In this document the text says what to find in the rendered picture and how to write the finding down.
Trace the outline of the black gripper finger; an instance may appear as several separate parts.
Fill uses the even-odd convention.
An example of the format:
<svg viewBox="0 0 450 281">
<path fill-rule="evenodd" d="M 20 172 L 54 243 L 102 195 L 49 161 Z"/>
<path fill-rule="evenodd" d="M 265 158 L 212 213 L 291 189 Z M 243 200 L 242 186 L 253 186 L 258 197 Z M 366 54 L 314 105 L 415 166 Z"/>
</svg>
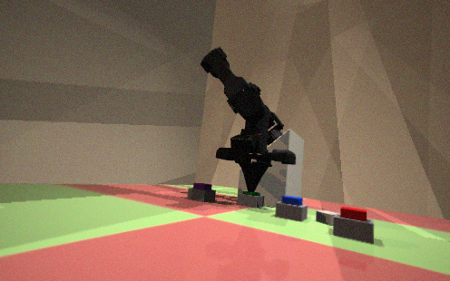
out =
<svg viewBox="0 0 450 281">
<path fill-rule="evenodd" d="M 251 192 L 251 180 L 252 180 L 252 173 L 253 173 L 253 166 L 251 162 L 247 162 L 247 161 L 241 161 L 241 160 L 235 160 L 235 163 L 239 163 L 243 174 L 244 174 L 244 178 L 246 181 L 246 185 L 247 185 L 247 190 L 248 192 Z"/>
<path fill-rule="evenodd" d="M 252 166 L 253 166 L 253 173 L 251 180 L 251 192 L 254 192 L 263 174 L 265 173 L 267 168 L 272 167 L 272 165 L 265 162 L 252 161 Z"/>
</svg>

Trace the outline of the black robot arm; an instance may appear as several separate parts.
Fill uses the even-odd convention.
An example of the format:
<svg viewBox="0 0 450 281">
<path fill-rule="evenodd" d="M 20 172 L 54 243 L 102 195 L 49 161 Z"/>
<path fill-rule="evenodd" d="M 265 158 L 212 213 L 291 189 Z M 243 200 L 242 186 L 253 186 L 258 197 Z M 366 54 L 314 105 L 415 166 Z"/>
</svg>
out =
<svg viewBox="0 0 450 281">
<path fill-rule="evenodd" d="M 284 125 L 261 100 L 260 88 L 251 82 L 247 83 L 243 77 L 235 76 L 230 70 L 230 64 L 226 58 L 227 55 L 221 48 L 215 48 L 202 59 L 201 66 L 206 73 L 210 73 L 223 83 L 229 106 L 246 121 L 245 126 L 260 125 L 270 128 L 275 124 L 274 121 L 277 123 L 268 131 L 267 144 L 269 146 L 282 135 L 281 130 Z M 240 135 L 230 138 L 231 152 L 250 154 L 254 150 L 261 151 L 263 146 L 264 139 L 260 130 L 254 130 L 252 134 L 247 133 L 247 129 L 242 129 Z"/>
</svg>

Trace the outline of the red button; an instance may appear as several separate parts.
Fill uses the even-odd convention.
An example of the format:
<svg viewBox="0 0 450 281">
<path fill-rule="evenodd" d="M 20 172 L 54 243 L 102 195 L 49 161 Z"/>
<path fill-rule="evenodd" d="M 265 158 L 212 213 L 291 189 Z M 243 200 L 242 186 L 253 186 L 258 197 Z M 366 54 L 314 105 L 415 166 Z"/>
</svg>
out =
<svg viewBox="0 0 450 281">
<path fill-rule="evenodd" d="M 366 210 L 342 207 L 333 217 L 333 235 L 374 244 L 374 220 Z"/>
</svg>

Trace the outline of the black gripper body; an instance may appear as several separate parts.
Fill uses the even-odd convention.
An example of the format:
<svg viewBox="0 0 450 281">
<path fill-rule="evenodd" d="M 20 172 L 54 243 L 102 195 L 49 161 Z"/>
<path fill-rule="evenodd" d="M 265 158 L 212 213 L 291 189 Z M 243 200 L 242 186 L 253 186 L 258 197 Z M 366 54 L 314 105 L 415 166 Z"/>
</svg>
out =
<svg viewBox="0 0 450 281">
<path fill-rule="evenodd" d="M 260 130 L 263 135 L 264 146 L 259 150 L 254 150 L 252 154 L 243 154 L 242 152 L 231 152 L 230 148 L 218 148 L 216 151 L 216 158 L 222 160 L 241 160 L 251 162 L 256 160 L 257 162 L 265 162 L 271 164 L 271 161 L 280 161 L 282 164 L 296 165 L 296 155 L 290 150 L 273 150 L 269 152 L 267 150 L 267 142 L 269 138 L 268 127 L 260 125 L 247 125 L 245 126 L 247 133 L 254 133 L 254 130 Z M 261 155 L 260 155 L 261 154 Z"/>
</svg>

